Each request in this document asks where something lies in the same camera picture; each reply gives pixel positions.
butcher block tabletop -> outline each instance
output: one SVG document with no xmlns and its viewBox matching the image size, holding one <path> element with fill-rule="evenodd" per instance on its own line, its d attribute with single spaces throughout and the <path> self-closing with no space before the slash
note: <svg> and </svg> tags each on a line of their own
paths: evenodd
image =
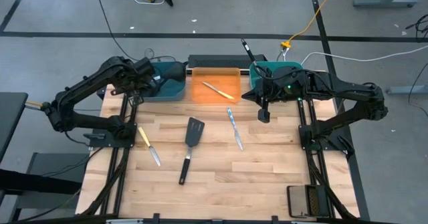
<svg viewBox="0 0 428 224">
<path fill-rule="evenodd" d="M 241 77 L 241 93 L 249 91 L 249 78 Z M 260 107 L 247 100 L 236 104 L 194 104 L 187 78 L 185 97 L 177 102 L 145 102 L 138 107 L 141 126 L 161 161 L 158 166 L 137 133 L 130 151 L 119 217 L 165 219 L 291 220 L 286 187 L 310 183 L 306 155 L 300 146 L 300 117 L 296 102 L 270 104 L 271 121 L 257 120 Z M 119 115 L 123 96 L 111 96 L 108 86 L 101 116 Z M 314 101 L 317 118 L 336 113 L 333 102 Z M 236 143 L 231 107 L 243 144 Z M 199 144 L 193 148 L 186 183 L 179 185 L 187 122 L 194 117 L 205 123 Z M 87 209 L 106 182 L 111 148 L 91 158 L 76 213 Z M 324 151 L 330 186 L 348 210 L 359 216 L 348 163 L 343 153 Z M 112 189 L 112 212 L 116 185 Z"/>
</svg>

